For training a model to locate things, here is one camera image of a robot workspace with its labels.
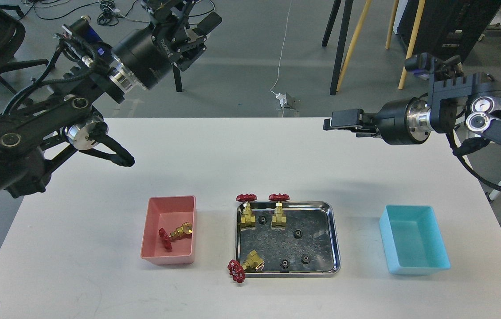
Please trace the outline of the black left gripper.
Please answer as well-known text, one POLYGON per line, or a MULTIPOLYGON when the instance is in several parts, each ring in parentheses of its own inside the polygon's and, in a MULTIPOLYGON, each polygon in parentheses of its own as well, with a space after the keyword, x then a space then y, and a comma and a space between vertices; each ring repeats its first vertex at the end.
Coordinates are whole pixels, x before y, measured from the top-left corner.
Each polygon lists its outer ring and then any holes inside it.
POLYGON ((152 89, 173 72, 173 63, 185 71, 206 52, 208 35, 222 22, 222 17, 210 12, 190 28, 188 16, 195 4, 196 0, 142 0, 149 26, 134 30, 112 48, 115 60, 144 89, 152 89), (173 29, 180 29, 175 38, 173 29))

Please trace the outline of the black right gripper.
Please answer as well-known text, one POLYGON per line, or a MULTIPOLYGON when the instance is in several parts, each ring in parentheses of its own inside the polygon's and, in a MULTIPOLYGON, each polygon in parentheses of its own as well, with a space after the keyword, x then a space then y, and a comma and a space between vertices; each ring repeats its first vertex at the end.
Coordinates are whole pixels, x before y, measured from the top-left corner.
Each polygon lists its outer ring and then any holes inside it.
POLYGON ((430 111, 423 99, 391 101, 377 113, 376 123, 374 113, 348 109, 324 119, 323 130, 348 130, 356 132, 358 138, 381 138, 390 145, 423 144, 431 135, 430 111))

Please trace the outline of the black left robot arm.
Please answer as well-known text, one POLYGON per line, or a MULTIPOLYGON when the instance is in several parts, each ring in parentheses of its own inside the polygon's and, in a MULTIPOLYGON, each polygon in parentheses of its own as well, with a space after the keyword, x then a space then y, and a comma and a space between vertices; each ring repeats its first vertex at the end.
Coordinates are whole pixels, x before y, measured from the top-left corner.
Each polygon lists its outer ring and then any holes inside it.
POLYGON ((124 101, 133 87, 151 89, 206 51, 208 35, 222 22, 216 10, 190 23, 195 0, 144 0, 147 26, 114 47, 83 16, 63 33, 44 72, 17 92, 0 115, 0 191, 12 197, 42 193, 52 173, 75 153, 130 167, 134 157, 107 131, 93 102, 103 94, 124 101))

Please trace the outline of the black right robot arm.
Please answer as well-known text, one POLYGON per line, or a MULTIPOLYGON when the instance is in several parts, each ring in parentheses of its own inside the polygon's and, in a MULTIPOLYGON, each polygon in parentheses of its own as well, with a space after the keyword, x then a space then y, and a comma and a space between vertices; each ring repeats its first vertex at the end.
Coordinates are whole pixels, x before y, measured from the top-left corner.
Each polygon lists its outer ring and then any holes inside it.
POLYGON ((323 129, 347 130, 357 137, 374 137, 390 145, 423 144, 431 132, 445 134, 453 155, 481 183, 501 192, 501 185, 482 178, 465 161, 465 155, 501 145, 501 82, 489 74, 464 75, 461 59, 446 61, 420 53, 409 57, 405 69, 429 79, 421 97, 386 103, 378 113, 362 109, 335 111, 323 129))

